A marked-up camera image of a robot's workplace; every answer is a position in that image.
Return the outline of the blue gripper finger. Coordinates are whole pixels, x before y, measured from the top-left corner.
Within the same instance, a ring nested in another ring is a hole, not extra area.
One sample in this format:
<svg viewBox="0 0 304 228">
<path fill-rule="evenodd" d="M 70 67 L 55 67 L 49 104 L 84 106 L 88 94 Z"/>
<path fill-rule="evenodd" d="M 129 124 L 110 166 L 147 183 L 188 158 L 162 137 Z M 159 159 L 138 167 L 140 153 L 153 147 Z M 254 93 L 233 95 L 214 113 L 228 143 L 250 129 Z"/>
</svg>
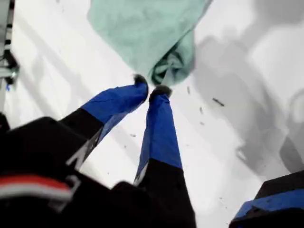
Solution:
<svg viewBox="0 0 304 228">
<path fill-rule="evenodd" d="M 148 97 L 149 88 L 141 75 L 133 76 L 133 84 L 100 92 L 60 122 L 78 135 L 85 143 L 67 161 L 79 169 L 92 150 L 128 114 L 135 111 Z"/>
<path fill-rule="evenodd" d="M 173 113 L 171 89 L 157 86 L 149 97 L 140 160 L 134 184 L 170 204 L 190 203 Z"/>
</svg>

